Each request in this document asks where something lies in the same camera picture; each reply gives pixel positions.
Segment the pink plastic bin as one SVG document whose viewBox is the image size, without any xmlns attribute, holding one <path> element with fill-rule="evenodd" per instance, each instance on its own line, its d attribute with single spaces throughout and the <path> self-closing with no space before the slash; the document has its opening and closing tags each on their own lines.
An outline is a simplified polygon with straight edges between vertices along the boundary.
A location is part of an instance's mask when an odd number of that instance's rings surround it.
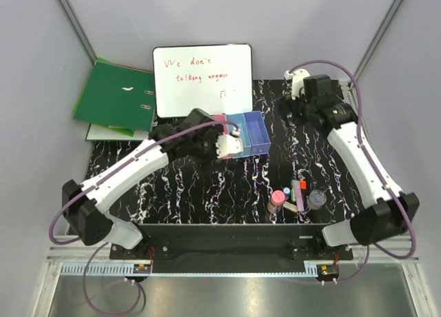
<svg viewBox="0 0 441 317">
<path fill-rule="evenodd" d="M 215 121 L 226 121 L 227 117 L 225 114 L 217 114 L 213 116 L 213 119 Z M 223 124 L 223 134 L 229 134 L 229 130 L 228 130 L 228 125 L 227 124 Z M 231 156 L 230 155 L 226 155 L 225 157 L 223 157 L 223 159 L 230 159 Z"/>
</svg>

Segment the purple plastic bin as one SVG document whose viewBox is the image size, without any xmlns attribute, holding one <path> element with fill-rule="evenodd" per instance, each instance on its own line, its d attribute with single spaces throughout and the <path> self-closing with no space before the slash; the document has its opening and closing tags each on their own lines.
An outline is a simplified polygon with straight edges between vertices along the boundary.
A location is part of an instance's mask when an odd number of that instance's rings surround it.
<svg viewBox="0 0 441 317">
<path fill-rule="evenodd" d="M 268 154 L 271 141 L 267 132 L 264 118 L 259 111 L 246 112 L 243 114 L 247 126 L 247 132 L 251 143 L 251 156 Z"/>
</svg>

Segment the white dry-erase board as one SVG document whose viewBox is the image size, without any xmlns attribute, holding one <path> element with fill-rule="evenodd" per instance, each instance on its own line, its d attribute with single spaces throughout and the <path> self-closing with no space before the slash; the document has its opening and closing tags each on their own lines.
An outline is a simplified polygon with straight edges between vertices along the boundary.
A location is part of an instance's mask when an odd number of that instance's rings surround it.
<svg viewBox="0 0 441 317">
<path fill-rule="evenodd" d="M 248 43 L 157 47 L 152 52 L 156 111 L 161 118 L 236 114 L 253 108 Z"/>
</svg>

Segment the small blue capped bottle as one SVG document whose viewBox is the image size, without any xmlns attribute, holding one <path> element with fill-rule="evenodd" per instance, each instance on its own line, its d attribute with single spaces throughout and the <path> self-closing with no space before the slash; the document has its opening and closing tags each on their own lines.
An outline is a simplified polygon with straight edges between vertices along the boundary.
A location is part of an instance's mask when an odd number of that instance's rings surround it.
<svg viewBox="0 0 441 317">
<path fill-rule="evenodd" d="M 289 201 L 291 198 L 291 189 L 288 187 L 283 188 L 283 194 L 285 195 L 285 200 Z"/>
</svg>

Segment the clear round glitter container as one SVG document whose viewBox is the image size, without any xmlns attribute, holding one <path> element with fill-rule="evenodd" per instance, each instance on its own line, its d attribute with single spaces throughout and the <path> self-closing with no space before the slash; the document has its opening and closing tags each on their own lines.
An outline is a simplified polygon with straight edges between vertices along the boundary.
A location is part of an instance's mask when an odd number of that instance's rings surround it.
<svg viewBox="0 0 441 317">
<path fill-rule="evenodd" d="M 327 202 L 326 194 L 321 190 L 312 190 L 307 197 L 307 207 L 311 210 L 321 209 Z"/>
</svg>

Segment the pink capped glitter jar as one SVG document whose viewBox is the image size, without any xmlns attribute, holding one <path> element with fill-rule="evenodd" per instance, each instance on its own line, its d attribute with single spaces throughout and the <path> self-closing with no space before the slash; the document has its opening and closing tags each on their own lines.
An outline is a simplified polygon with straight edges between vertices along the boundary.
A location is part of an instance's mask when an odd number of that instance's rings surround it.
<svg viewBox="0 0 441 317">
<path fill-rule="evenodd" d="M 267 210 L 271 214 L 277 213 L 285 202 L 285 194 L 282 190 L 275 190 L 272 192 L 269 202 L 267 205 Z"/>
</svg>

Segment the pink eraser bar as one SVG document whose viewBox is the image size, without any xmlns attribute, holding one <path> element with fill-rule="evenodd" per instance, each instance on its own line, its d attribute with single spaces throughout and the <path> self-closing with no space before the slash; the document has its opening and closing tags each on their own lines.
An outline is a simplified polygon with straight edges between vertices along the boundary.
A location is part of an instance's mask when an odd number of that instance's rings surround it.
<svg viewBox="0 0 441 317">
<path fill-rule="evenodd" d="M 305 206 L 304 206 L 304 200 L 302 197 L 302 190 L 301 189 L 297 190 L 295 193 L 295 196 L 296 196 L 296 206 L 297 206 L 298 212 L 304 212 Z"/>
</svg>

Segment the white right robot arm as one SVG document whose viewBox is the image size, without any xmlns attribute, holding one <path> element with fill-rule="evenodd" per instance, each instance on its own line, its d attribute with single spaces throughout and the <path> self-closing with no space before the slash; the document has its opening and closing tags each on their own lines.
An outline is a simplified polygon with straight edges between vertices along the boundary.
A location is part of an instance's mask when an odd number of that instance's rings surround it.
<svg viewBox="0 0 441 317">
<path fill-rule="evenodd" d="M 408 232 L 419 199 L 404 193 L 382 166 L 358 127 L 358 115 L 340 98 L 338 82 L 327 75 L 312 76 L 305 69 L 286 72 L 285 80 L 291 83 L 291 92 L 282 101 L 283 109 L 327 139 L 349 170 L 364 207 L 353 218 L 324 227 L 312 244 L 314 254 L 325 260 L 338 246 L 367 246 Z"/>
</svg>

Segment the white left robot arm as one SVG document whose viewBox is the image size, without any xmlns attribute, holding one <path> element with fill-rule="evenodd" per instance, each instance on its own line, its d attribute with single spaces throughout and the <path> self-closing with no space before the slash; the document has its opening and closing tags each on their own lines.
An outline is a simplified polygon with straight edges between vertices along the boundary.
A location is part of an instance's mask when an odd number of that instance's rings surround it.
<svg viewBox="0 0 441 317">
<path fill-rule="evenodd" d="M 82 183 L 65 183 L 57 216 L 64 217 L 86 246 L 112 243 L 124 247 L 132 258 L 143 258 L 148 241 L 138 225 L 111 215 L 111 206 L 139 181 L 176 159 L 218 159 L 225 124 L 195 108 L 184 119 L 157 125 L 138 147 L 105 171 Z"/>
</svg>

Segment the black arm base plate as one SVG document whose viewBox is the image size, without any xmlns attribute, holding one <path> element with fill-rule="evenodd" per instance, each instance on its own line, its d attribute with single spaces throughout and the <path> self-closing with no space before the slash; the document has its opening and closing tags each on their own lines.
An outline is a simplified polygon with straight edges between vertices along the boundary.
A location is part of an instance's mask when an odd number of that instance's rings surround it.
<svg viewBox="0 0 441 317">
<path fill-rule="evenodd" d="M 143 241 L 128 250 L 113 244 L 112 260 L 153 258 L 155 275 L 286 274 L 309 276 L 307 262 L 353 260 L 352 250 L 330 247 L 322 224 L 165 225 L 139 227 Z"/>
</svg>

